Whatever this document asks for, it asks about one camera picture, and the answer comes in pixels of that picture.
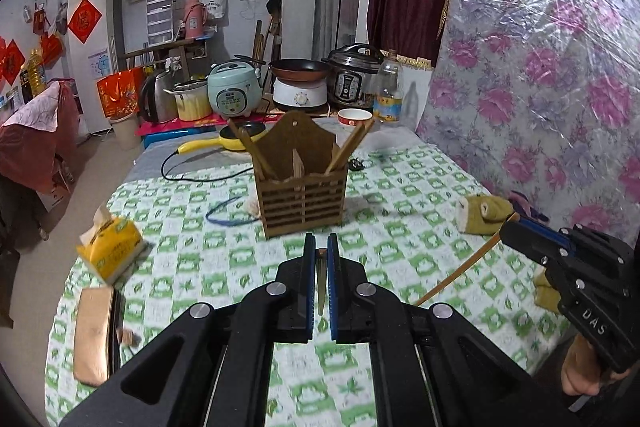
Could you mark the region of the right hand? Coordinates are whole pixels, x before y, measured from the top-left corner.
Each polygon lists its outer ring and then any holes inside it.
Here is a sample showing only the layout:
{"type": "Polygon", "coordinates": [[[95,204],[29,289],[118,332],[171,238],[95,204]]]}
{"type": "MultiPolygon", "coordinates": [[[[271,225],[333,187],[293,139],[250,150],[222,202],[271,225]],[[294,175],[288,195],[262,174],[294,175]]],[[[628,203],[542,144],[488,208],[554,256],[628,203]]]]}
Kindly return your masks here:
{"type": "Polygon", "coordinates": [[[596,350],[589,341],[577,334],[567,350],[561,369],[561,387],[566,395],[588,395],[594,397],[609,383],[616,383],[630,375],[624,373],[605,376],[598,364],[596,350]]]}

